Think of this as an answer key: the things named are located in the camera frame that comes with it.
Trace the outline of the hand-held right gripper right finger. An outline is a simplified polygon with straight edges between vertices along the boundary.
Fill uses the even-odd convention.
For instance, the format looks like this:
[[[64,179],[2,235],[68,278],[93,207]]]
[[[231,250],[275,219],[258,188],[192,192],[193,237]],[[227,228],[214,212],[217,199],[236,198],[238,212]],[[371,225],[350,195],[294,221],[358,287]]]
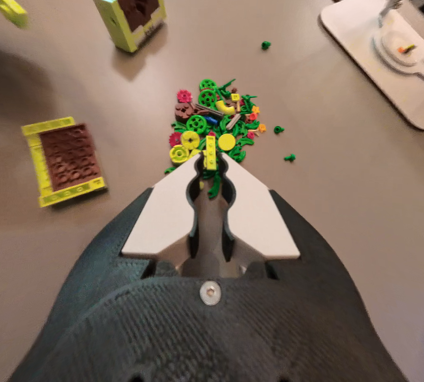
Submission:
[[[270,189],[223,153],[219,171],[221,195],[228,205],[221,243],[225,261],[247,268],[252,262],[298,259],[299,249]]]

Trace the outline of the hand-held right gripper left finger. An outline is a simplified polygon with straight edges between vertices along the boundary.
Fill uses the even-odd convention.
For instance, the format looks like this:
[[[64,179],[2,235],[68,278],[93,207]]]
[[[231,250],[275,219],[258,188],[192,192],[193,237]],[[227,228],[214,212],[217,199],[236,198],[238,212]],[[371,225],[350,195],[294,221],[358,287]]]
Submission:
[[[200,194],[203,153],[198,153],[156,183],[121,254],[169,261],[175,267],[199,250],[199,219],[194,201]]]

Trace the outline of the long lime toy plate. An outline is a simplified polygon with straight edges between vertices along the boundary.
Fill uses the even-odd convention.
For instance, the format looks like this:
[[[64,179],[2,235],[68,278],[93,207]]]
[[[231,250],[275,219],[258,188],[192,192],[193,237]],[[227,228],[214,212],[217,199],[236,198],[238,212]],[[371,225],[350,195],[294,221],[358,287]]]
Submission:
[[[216,137],[214,135],[207,135],[205,138],[204,168],[208,171],[217,169]]]

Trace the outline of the lime and brown toy panel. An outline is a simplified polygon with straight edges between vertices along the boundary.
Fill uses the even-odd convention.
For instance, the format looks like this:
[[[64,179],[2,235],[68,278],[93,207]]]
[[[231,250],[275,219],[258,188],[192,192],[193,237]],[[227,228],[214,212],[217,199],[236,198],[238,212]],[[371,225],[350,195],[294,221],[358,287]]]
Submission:
[[[21,127],[38,185],[40,208],[107,189],[93,137],[67,116]]]

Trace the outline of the lime toy brick pot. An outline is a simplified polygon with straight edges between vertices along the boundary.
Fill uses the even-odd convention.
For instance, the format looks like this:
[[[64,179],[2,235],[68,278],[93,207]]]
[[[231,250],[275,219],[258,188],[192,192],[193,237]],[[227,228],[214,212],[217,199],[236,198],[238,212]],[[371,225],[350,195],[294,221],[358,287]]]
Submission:
[[[114,43],[136,52],[166,20],[164,0],[93,0]]]

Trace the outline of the pile of small toy pieces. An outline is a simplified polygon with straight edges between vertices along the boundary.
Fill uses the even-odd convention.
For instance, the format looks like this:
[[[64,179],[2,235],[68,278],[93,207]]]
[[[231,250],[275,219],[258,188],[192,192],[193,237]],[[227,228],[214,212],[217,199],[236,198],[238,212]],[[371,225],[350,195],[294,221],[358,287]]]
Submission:
[[[256,138],[267,131],[266,125],[259,120],[260,108],[253,102],[257,96],[241,95],[232,86],[235,81],[231,79],[219,85],[210,78],[202,79],[196,102],[187,89],[176,93],[175,120],[168,137],[172,166],[164,171],[164,175],[169,175],[200,152],[204,158],[205,138],[214,135],[217,169],[208,171],[203,167],[200,181],[200,189],[203,189],[205,180],[213,180],[208,191],[209,199],[217,197],[222,183],[218,155],[227,154],[241,163],[246,158],[245,146],[254,145]]]

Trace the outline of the white stand with bar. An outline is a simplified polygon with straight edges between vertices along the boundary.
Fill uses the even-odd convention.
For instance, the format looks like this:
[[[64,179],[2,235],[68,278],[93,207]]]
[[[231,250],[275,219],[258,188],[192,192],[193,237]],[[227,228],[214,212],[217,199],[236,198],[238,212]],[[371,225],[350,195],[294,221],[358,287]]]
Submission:
[[[400,114],[423,130],[422,14],[408,0],[339,0],[320,19]]]

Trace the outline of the blurry lime toy piece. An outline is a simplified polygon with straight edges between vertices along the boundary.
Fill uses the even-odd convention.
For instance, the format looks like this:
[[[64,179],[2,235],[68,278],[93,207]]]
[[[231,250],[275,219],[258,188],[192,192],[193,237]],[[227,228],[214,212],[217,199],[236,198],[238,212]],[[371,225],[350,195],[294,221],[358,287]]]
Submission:
[[[0,0],[0,12],[7,20],[18,28],[27,28],[28,13],[15,0]]]

